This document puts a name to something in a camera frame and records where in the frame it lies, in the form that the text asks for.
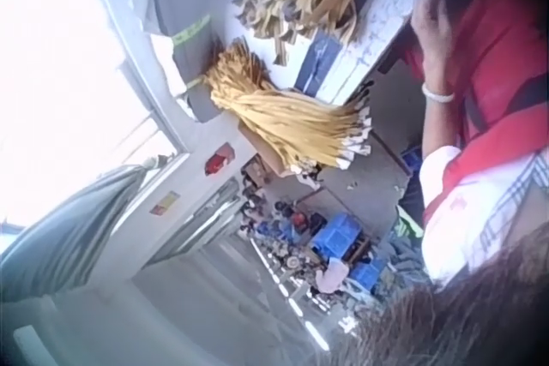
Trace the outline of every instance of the yellow strap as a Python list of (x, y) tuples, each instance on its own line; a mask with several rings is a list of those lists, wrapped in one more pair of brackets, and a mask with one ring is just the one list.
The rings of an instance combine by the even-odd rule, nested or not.
[(187, 90), (189, 90), (199, 83), (202, 83), (202, 76), (197, 77), (195, 80), (190, 81), (189, 83), (185, 83), (185, 86), (187, 86)]
[(196, 36), (196, 34), (198, 32), (200, 32), (208, 24), (210, 19), (211, 19), (210, 15), (205, 15), (198, 22), (193, 23), (192, 25), (190, 25), (186, 29), (183, 29), (178, 34), (172, 36), (173, 46), (174, 47), (179, 46), (179, 45), (185, 43), (190, 38), (193, 38), (194, 36)]

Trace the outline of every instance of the blue bin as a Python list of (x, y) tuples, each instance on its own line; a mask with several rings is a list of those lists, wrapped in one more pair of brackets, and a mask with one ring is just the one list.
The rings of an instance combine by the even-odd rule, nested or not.
[(411, 147), (401, 153), (401, 158), (411, 172), (419, 171), (423, 159), (421, 156), (421, 146)]
[(356, 280), (366, 290), (371, 291), (371, 288), (378, 282), (379, 276), (386, 264), (387, 262), (383, 259), (374, 259), (371, 263), (359, 262), (349, 273), (349, 278)]
[(360, 232), (360, 223), (353, 216), (339, 213), (312, 238), (311, 244), (323, 259), (341, 259)]

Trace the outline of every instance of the table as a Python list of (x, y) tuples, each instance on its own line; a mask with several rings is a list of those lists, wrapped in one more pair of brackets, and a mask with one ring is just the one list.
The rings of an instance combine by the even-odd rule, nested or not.
[[(244, 35), (278, 87), (296, 87), (323, 102), (343, 105), (390, 48), (407, 23), (412, 5), (413, 0), (365, 0), (356, 41), (343, 49), (323, 33), (313, 40), (299, 36), (295, 45), (287, 46), (286, 67), (273, 64), (275, 46), (271, 39), (254, 38), (236, 18), (227, 23), (226, 35)], [(232, 15), (238, 13), (234, 8)]]

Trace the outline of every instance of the floor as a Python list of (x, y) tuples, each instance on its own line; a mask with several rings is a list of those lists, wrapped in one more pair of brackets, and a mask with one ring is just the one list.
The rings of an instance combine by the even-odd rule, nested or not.
[[(425, 103), (419, 82), (401, 62), (386, 75), (374, 74), (372, 80), (371, 115), (379, 140), (371, 138), (371, 154), (358, 156), (348, 170), (324, 170), (320, 175), (324, 189), (303, 206), (328, 219), (348, 211), (363, 223), (366, 233), (381, 237), (395, 221), (395, 206), (408, 181), (406, 169), (395, 158), (419, 141)], [(287, 200), (313, 192), (295, 177), (275, 179), (266, 189), (269, 195)]]

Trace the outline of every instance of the bracelet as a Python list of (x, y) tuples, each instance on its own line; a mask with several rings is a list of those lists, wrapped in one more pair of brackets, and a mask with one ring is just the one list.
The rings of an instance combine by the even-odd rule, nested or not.
[(454, 100), (454, 94), (453, 93), (452, 94), (436, 94), (436, 93), (433, 93), (427, 88), (427, 85), (425, 83), (421, 86), (421, 91), (423, 92), (423, 94), (427, 98), (429, 98), (431, 100), (434, 100), (435, 102), (438, 102), (438, 103), (449, 103), (452, 100)]

